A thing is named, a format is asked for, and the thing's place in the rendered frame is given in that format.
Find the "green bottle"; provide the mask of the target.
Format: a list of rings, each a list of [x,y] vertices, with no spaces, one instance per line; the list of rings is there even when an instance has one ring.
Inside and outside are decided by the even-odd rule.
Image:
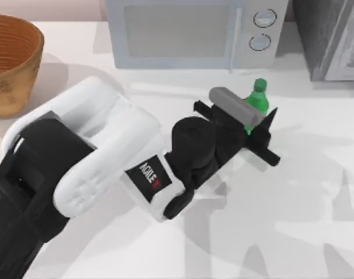
[[[253,90],[245,101],[257,109],[263,117],[261,121],[267,116],[269,111],[269,100],[266,96],[267,81],[263,78],[257,78],[253,85]]]

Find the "round microwave knob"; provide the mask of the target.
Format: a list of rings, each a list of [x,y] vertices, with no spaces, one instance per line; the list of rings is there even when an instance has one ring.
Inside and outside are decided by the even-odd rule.
[[[262,52],[271,46],[271,38],[267,34],[260,34],[253,36],[248,43],[251,50],[255,52]]]
[[[268,28],[277,21],[277,14],[272,9],[260,10],[253,16],[253,23],[258,28]]]

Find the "pale microwave oven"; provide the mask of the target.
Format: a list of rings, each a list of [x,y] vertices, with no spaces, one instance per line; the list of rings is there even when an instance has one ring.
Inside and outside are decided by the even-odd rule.
[[[242,9],[234,69],[270,67],[276,57],[289,0],[105,0],[115,66],[118,69],[226,69],[235,11]],[[268,28],[253,23],[272,9]],[[267,34],[271,46],[250,49],[253,36]]]

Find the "brown woven basket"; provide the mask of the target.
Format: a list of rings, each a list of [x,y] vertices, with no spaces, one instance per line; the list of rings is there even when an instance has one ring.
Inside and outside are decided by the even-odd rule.
[[[36,25],[0,14],[0,117],[19,113],[29,102],[44,42]]]

